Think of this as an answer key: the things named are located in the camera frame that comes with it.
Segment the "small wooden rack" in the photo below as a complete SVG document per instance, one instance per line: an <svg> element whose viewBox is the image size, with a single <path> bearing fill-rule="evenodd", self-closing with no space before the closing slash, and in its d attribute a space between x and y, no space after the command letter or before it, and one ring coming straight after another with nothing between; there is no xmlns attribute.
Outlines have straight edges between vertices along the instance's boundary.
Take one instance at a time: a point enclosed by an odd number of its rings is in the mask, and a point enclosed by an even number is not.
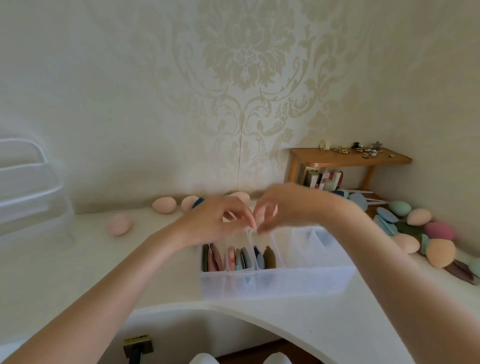
<svg viewBox="0 0 480 364"><path fill-rule="evenodd" d="M336 167L369 167L361 184L361 190L368 190L370 179L377 166L394 166L410 164L411 158L389 149L382 149L376 157L364 158L361 152L350 148L350 153L338 153L333 150L320 150L317 148L294 148L290 150L291 165L288 175L289 182L295 182L300 164L312 168L336 168Z"/></svg>

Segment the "person's left hand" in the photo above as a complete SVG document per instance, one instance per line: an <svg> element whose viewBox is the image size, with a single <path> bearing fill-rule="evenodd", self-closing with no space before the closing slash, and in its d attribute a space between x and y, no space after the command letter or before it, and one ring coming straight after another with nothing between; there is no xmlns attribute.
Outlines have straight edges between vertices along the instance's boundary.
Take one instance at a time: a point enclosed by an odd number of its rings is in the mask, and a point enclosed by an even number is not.
<svg viewBox="0 0 480 364"><path fill-rule="evenodd" d="M223 217L231 221L224 222ZM255 218L235 196L208 198L172 224L181 232L182 247L212 243L248 226L256 229Z"/></svg>

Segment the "hand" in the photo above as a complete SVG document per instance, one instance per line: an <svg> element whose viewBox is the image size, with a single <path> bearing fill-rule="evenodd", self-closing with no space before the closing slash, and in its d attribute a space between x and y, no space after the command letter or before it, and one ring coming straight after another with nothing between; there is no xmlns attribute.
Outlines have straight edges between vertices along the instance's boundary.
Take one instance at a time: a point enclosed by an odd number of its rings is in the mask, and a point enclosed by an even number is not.
<svg viewBox="0 0 480 364"><path fill-rule="evenodd" d="M257 201L253 216L264 216L257 231L268 232L280 226L305 226L322 223L331 215L331 206L345 199L326 191L319 191L295 183L277 184Z"/></svg>
<svg viewBox="0 0 480 364"><path fill-rule="evenodd" d="M223 222L224 216L232 221ZM212 243L248 226L256 229L252 212L235 196L208 198L172 226L182 234L183 246L180 248Z"/></svg>

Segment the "pink makeup sponge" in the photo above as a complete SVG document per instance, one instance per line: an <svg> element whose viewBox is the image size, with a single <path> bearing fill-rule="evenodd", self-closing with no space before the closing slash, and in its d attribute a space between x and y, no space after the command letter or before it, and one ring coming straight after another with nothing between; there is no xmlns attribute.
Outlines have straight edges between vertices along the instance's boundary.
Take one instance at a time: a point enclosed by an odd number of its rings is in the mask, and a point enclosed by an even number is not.
<svg viewBox="0 0 480 364"><path fill-rule="evenodd" d="M132 227L132 219L127 214L121 212L116 214L107 225L107 231L110 235L119 236L125 234Z"/></svg>
<svg viewBox="0 0 480 364"><path fill-rule="evenodd" d="M161 214L171 214L177 208L177 201L172 197L161 197L152 203L152 207Z"/></svg>
<svg viewBox="0 0 480 364"><path fill-rule="evenodd" d="M429 222L423 228L425 229L425 233L431 239L453 240L456 238L455 229L444 222Z"/></svg>
<svg viewBox="0 0 480 364"><path fill-rule="evenodd" d="M455 244L451 240L432 239L427 246L427 258L435 268L444 268L455 259Z"/></svg>
<svg viewBox="0 0 480 364"><path fill-rule="evenodd" d="M230 196L236 196L236 197L238 197L238 198L239 198L240 200L242 200L245 204L250 201L250 196L248 195L248 193L245 193L245 192L240 192L240 191L234 192L234 193L230 194Z"/></svg>
<svg viewBox="0 0 480 364"><path fill-rule="evenodd" d="M198 200L197 196L188 196L184 198L183 201L181 202L181 209L185 212L189 212L192 209L193 204L197 202L197 200Z"/></svg>
<svg viewBox="0 0 480 364"><path fill-rule="evenodd" d="M432 213L424 208L417 208L407 216L407 224L411 226L425 225L432 219Z"/></svg>
<svg viewBox="0 0 480 364"><path fill-rule="evenodd" d="M407 254L412 254L420 249L420 242L411 235L397 234L393 241Z"/></svg>

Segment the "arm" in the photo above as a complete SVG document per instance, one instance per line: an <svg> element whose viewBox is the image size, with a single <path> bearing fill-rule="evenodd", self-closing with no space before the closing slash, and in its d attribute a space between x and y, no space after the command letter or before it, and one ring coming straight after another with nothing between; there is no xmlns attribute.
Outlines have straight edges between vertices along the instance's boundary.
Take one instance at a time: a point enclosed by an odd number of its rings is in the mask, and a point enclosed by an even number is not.
<svg viewBox="0 0 480 364"><path fill-rule="evenodd" d="M350 255L415 362L480 363L480 324L475 316L423 276L351 201L298 185L277 185L257 202L253 214L264 215L259 232L323 225Z"/></svg>
<svg viewBox="0 0 480 364"><path fill-rule="evenodd" d="M238 219L222 222L228 212ZM204 201L173 224L150 235L3 363L96 363L166 260L186 246L213 242L249 225L255 227L253 215L237 197Z"/></svg>

